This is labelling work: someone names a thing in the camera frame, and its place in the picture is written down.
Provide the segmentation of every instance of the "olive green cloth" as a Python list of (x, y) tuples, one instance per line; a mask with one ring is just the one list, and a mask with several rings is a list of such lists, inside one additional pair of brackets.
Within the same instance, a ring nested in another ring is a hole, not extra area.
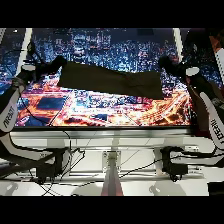
[(162, 100), (160, 73), (119, 72), (100, 66), (68, 62), (62, 69), (59, 87), (90, 90)]

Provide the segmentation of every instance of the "folded fabric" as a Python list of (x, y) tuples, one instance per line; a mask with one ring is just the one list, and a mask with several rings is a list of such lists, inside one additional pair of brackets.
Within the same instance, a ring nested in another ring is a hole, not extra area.
[(160, 73), (119, 72), (100, 66), (68, 62), (62, 69), (59, 87), (162, 100)]

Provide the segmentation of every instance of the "cloth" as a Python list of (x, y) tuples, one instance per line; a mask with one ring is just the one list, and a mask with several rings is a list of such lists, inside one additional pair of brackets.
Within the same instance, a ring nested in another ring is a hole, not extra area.
[(119, 72), (100, 66), (68, 62), (62, 69), (59, 87), (162, 100), (160, 73)]

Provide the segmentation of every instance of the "dark cloth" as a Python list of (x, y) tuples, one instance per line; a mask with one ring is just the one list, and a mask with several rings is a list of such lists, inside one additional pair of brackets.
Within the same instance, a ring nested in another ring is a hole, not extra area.
[(160, 73), (155, 71), (119, 72), (100, 66), (68, 62), (62, 69), (58, 86), (154, 100), (163, 99)]

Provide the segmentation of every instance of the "city night image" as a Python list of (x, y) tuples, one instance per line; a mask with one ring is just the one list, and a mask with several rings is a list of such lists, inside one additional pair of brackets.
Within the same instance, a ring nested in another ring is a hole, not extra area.
[[(25, 31), (12, 40), (21, 48)], [(60, 71), (30, 85), (18, 102), (16, 126), (175, 126), (190, 125), (194, 116), (187, 88), (178, 78), (160, 70), (158, 60), (167, 55), (178, 63), (172, 28), (70, 28), (65, 33), (52, 28), (33, 28), (32, 40), (46, 62), (62, 55), (68, 61), (103, 66), (125, 72), (161, 72), (164, 100), (114, 95), (58, 87)], [(3, 93), (15, 75), (18, 54), (7, 55), (0, 71)], [(204, 75), (219, 86), (216, 68), (205, 66)]]

